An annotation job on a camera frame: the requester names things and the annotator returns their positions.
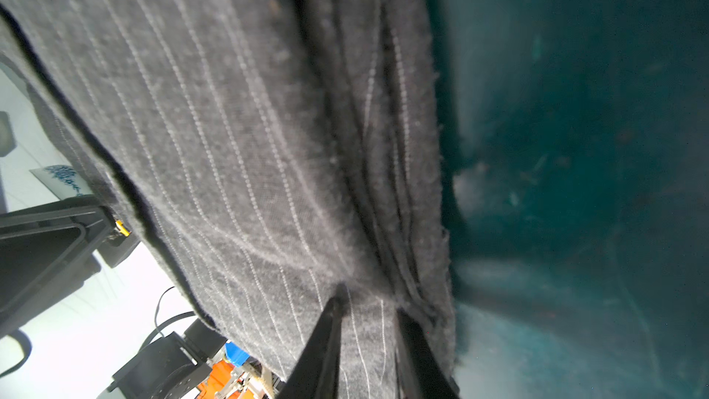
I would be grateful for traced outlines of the dark grey striped shirt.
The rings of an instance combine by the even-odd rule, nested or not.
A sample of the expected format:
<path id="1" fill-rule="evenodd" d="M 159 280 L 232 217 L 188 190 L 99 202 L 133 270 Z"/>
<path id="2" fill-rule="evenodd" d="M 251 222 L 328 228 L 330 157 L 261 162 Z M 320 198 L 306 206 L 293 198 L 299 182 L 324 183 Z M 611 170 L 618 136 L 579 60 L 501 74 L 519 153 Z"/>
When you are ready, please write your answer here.
<path id="1" fill-rule="evenodd" d="M 50 140 L 211 327 L 289 377 L 338 286 L 343 398 L 452 376 L 426 0 L 1 0 Z"/>

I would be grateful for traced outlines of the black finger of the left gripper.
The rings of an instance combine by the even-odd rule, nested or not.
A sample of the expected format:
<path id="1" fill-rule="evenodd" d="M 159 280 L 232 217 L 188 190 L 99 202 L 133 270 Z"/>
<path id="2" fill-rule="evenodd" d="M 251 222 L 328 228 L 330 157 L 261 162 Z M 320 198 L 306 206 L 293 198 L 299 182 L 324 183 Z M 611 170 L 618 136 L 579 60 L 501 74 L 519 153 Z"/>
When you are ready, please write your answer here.
<path id="1" fill-rule="evenodd" d="M 101 271 L 110 210 L 82 196 L 1 216 L 1 335 L 14 333 Z"/>

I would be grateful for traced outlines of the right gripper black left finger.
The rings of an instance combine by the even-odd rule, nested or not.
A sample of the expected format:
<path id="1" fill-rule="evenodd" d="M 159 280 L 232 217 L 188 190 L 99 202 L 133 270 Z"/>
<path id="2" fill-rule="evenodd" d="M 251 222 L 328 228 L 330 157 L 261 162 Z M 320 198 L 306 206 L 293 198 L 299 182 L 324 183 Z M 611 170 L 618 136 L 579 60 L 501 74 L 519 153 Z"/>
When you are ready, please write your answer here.
<path id="1" fill-rule="evenodd" d="M 348 305 L 346 286 L 337 286 L 278 398 L 338 397 L 342 322 Z"/>

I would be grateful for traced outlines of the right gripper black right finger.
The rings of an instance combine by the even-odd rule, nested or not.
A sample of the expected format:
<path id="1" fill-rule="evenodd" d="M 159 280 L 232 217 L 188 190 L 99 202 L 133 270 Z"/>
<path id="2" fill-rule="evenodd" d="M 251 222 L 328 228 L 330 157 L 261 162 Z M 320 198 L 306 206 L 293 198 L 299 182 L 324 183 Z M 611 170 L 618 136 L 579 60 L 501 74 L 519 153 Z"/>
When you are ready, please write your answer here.
<path id="1" fill-rule="evenodd" d="M 426 340 L 421 326 L 404 310 L 396 310 L 397 375 L 404 398 L 458 399 Z"/>

